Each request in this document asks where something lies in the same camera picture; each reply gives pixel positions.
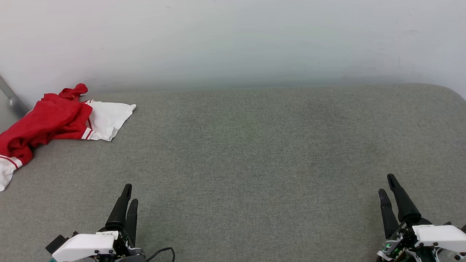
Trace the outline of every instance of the couch cushion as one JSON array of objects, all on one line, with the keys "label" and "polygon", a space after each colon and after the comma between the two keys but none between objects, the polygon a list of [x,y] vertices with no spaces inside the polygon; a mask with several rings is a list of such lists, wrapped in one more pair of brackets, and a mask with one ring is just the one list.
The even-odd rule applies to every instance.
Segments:
[{"label": "couch cushion", "polygon": [[137,245],[171,246],[177,261],[373,261],[390,172],[424,217],[466,223],[466,103],[446,88],[85,99],[137,108],[110,143],[36,150],[0,193],[2,261],[45,262],[58,234],[94,233],[125,183],[139,199]]}]

